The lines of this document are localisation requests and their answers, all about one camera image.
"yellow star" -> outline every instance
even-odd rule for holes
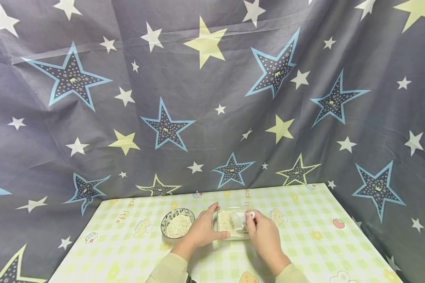
[[[172,191],[176,190],[177,188],[182,187],[182,186],[168,186],[168,185],[162,184],[162,182],[159,181],[157,174],[155,174],[155,179],[154,179],[153,185],[151,187],[143,187],[143,186],[139,186],[139,185],[135,185],[135,186],[142,191],[150,191],[151,196],[171,195]]]
[[[405,27],[401,33],[409,29],[420,17],[425,17],[425,0],[409,0],[405,3],[401,3],[394,7],[395,9],[409,12],[408,20],[406,21]]]
[[[304,161],[302,160],[302,153],[301,153],[299,154],[299,157],[296,160],[295,165],[291,169],[281,170],[279,172],[276,172],[276,174],[286,177],[286,180],[283,184],[284,186],[290,185],[294,181],[298,182],[299,184],[306,185],[307,184],[306,175],[320,165],[321,164],[304,166]]]
[[[282,121],[277,114],[275,115],[275,126],[266,130],[266,132],[275,133],[275,143],[277,144],[282,137],[293,139],[293,136],[288,131],[288,128],[293,123],[294,119],[287,122]]]
[[[31,278],[31,277],[23,277],[20,275],[20,270],[22,266],[22,255],[24,254],[24,250],[27,244],[25,244],[13,257],[8,261],[8,263],[4,266],[2,271],[0,271],[0,279],[5,280],[4,282],[7,282],[6,279],[10,280],[14,276],[15,272],[15,280],[19,281],[25,281],[28,283],[44,283],[46,282],[45,279],[40,278]]]
[[[200,52],[200,69],[206,63],[209,56],[224,60],[225,58],[220,51],[218,44],[227,29],[210,33],[208,27],[200,16],[200,36],[197,39],[185,42],[188,47],[194,48]]]
[[[113,146],[115,148],[121,148],[125,155],[129,152],[129,149],[138,149],[140,150],[139,146],[134,143],[134,136],[135,133],[129,134],[129,135],[122,135],[118,131],[115,131],[116,138],[118,139],[114,143],[109,144],[108,146]]]

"glass bowl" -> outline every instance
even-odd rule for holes
[[[168,239],[180,239],[184,236],[183,235],[183,236],[180,236],[178,238],[170,238],[167,235],[168,224],[173,220],[173,218],[177,217],[178,215],[185,215],[185,216],[189,217],[191,223],[194,223],[194,220],[195,220],[194,213],[187,208],[177,208],[177,209],[174,209],[174,210],[168,212],[168,214],[164,216],[164,218],[162,219],[162,222],[161,222],[161,232]]]

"green checkered tablecloth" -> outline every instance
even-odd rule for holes
[[[401,283],[325,184],[104,201],[50,282],[144,282],[173,247],[161,233],[165,214],[188,208],[198,215],[216,201],[271,217],[284,252],[312,283]],[[274,282],[249,241],[199,248],[188,271],[199,283]]]

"gray fabric backdrop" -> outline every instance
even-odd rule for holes
[[[1,279],[136,185],[325,182],[425,282],[425,0],[250,1],[0,0]]]

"person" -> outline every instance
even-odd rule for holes
[[[198,215],[186,235],[159,262],[146,283],[195,283],[187,273],[187,265],[194,251],[216,239],[230,237],[228,231],[217,232],[213,229],[213,213],[219,209],[216,202]],[[276,283],[310,283],[283,253],[279,229],[274,221],[260,211],[249,210],[246,212],[246,226],[252,244],[274,274]]]

